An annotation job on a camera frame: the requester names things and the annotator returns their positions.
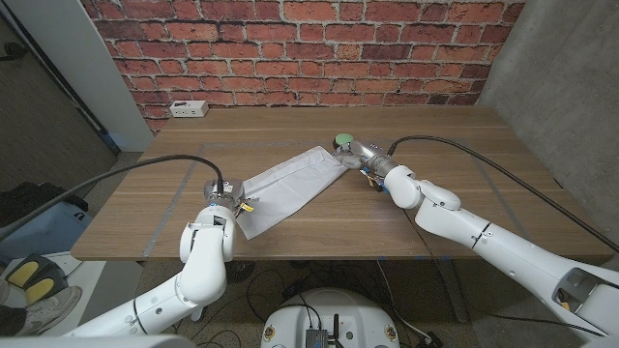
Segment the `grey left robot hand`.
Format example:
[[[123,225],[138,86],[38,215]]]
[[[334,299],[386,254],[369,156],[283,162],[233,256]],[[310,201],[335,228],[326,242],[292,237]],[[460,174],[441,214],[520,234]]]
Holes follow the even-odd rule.
[[[210,180],[203,187],[203,193],[207,206],[223,206],[234,212],[251,213],[255,202],[247,198],[244,182],[240,179],[223,179],[222,191],[219,191],[218,180]]]

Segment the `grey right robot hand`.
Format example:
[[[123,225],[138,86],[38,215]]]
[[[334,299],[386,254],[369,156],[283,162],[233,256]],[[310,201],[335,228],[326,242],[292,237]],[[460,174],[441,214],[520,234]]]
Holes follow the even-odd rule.
[[[360,170],[366,168],[370,174],[385,177],[398,166],[382,148],[364,141],[351,140],[338,144],[334,157],[348,169]]]

